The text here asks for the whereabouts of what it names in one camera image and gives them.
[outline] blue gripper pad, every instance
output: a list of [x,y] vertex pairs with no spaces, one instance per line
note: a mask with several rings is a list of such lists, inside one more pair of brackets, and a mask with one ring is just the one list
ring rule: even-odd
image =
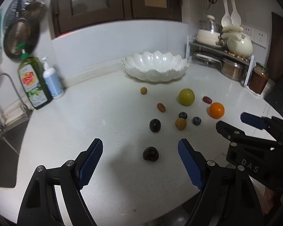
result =
[[264,120],[261,117],[255,116],[255,115],[252,115],[252,114],[249,114],[249,113],[246,113],[246,112],[243,112],[240,115],[240,120],[243,123],[248,124],[252,127],[258,128],[260,130],[267,128],[266,123],[264,122]]
[[192,184],[198,187],[198,189],[202,190],[204,188],[204,183],[201,178],[201,170],[197,165],[195,159],[192,154],[188,150],[184,140],[181,139],[178,142],[178,154],[186,168],[186,171],[191,179]]
[[88,185],[92,174],[103,153],[103,142],[95,139],[86,151],[81,152],[76,161],[78,186],[80,189]]

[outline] metal screw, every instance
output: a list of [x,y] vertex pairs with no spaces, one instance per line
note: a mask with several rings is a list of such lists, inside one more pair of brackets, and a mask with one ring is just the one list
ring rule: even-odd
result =
[[75,162],[73,160],[66,161],[66,166],[71,167]]
[[43,166],[38,166],[38,167],[37,167],[37,171],[38,171],[38,172],[41,172],[43,169],[44,169]]
[[210,167],[213,167],[213,166],[216,165],[215,161],[212,161],[212,160],[207,161],[207,164],[208,164]]
[[239,166],[238,166],[238,170],[240,170],[240,171],[244,171],[244,170],[245,170],[245,168],[244,168],[244,166],[239,165]]

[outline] white ladle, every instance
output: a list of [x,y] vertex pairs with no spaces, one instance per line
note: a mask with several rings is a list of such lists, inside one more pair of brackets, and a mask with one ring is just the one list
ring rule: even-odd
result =
[[239,15],[239,13],[237,12],[235,0],[231,0],[231,1],[232,1],[232,6],[233,6],[233,12],[231,14],[232,25],[240,26],[241,25],[241,17]]
[[232,25],[232,19],[230,17],[229,12],[228,12],[228,2],[227,2],[227,0],[223,0],[223,4],[224,4],[225,15],[221,19],[221,25],[222,25],[222,27],[227,27],[227,26]]

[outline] green dish soap bottle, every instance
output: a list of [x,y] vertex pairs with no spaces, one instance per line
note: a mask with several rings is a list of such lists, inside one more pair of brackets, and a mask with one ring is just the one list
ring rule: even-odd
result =
[[38,110],[50,103],[52,96],[42,77],[44,68],[39,58],[29,57],[24,48],[25,43],[21,43],[17,47],[17,49],[22,49],[22,62],[18,67],[18,75],[29,101]]

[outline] blue label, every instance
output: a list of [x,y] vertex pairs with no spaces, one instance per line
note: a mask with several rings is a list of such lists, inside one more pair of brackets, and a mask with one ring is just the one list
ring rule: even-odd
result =
[[52,74],[50,77],[44,78],[45,83],[52,97],[57,97],[63,92],[58,75]]

